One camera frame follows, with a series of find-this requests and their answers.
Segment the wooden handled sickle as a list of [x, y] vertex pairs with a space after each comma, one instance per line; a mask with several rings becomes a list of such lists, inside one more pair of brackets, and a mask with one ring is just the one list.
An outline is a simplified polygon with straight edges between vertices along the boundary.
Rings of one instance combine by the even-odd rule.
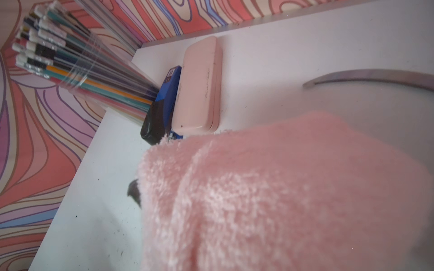
[[127, 195], [133, 199], [133, 201], [141, 208], [141, 193], [139, 191], [138, 179], [133, 180], [128, 185]]

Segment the pink terry rag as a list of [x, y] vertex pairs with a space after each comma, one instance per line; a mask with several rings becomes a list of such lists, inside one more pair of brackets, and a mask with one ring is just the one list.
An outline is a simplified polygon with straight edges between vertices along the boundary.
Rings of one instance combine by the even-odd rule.
[[417, 160], [317, 112], [151, 147], [143, 271], [392, 271], [429, 225]]

